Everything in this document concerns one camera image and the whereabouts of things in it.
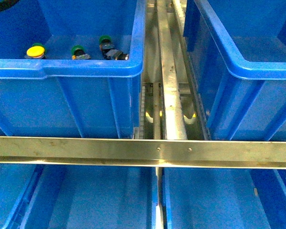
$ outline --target blue plastic bin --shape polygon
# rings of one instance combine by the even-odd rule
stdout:
[[[41,172],[42,166],[0,164],[0,229],[21,222]]]
[[[153,168],[45,166],[20,229],[152,229]]]
[[[164,171],[167,229],[286,229],[286,170]]]
[[[286,0],[188,0],[184,36],[212,139],[286,141]]]
[[[0,13],[0,135],[129,138],[139,124],[145,0],[20,0]],[[110,35],[129,60],[106,61]],[[26,60],[33,43],[46,60]],[[82,45],[92,60],[73,61]]]

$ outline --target yellow cap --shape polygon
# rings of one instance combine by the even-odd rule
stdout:
[[[45,49],[41,46],[34,46],[27,50],[27,55],[32,58],[39,58],[44,55]]]

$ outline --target bin floor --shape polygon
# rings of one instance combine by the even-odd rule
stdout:
[[[92,60],[103,60],[102,52],[100,51],[99,36],[86,35],[53,35],[46,42],[47,59],[49,60],[71,60],[71,49],[75,45],[81,45]],[[131,35],[128,36],[112,36],[112,42],[115,48],[129,53]]]
[[[0,229],[34,169],[35,165],[0,164]]]
[[[234,37],[247,61],[286,62],[286,46],[277,37]]]
[[[249,170],[167,169],[165,176],[169,229],[270,228]]]
[[[150,168],[66,168],[48,228],[151,228]]]

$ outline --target stainless steel bar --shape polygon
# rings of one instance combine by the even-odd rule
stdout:
[[[156,1],[158,35],[164,100],[165,138],[187,139],[175,71],[172,38],[167,21],[165,0]]]
[[[169,4],[166,4],[166,7],[167,7],[167,12],[168,13],[172,13],[173,12],[173,8],[172,8],[172,4],[169,3]],[[184,10],[186,10],[186,4],[182,4],[182,8]],[[148,3],[147,4],[147,12],[150,13],[150,12],[155,12],[155,5],[152,4],[152,3]]]
[[[153,138],[161,139],[159,84],[153,83]]]
[[[194,109],[197,113],[197,118],[200,120],[200,129],[201,129],[202,135],[205,140],[209,140],[210,137],[209,137],[209,133],[205,126],[205,116],[201,109],[202,104],[201,104],[201,100],[198,95],[197,86],[196,86],[196,82],[194,79],[194,71],[193,71],[192,63],[190,62],[190,59],[187,53],[186,42],[183,37],[184,22],[185,22],[184,10],[182,8],[180,0],[172,0],[172,7],[173,7],[174,15],[175,15],[175,18],[178,24],[180,46],[181,46],[182,55],[184,59],[186,75],[187,75],[187,78],[190,84],[191,94],[193,95]]]
[[[286,142],[0,137],[0,163],[286,168]]]

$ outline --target electrical component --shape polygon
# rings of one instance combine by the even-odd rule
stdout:
[[[32,47],[27,50],[25,59],[46,59],[47,50],[41,43],[34,43]]]
[[[114,48],[111,37],[104,35],[100,37],[100,50],[106,60],[128,60],[129,54],[125,54]]]
[[[72,50],[72,60],[91,60],[91,56],[85,53],[85,50],[80,45],[75,45]]]

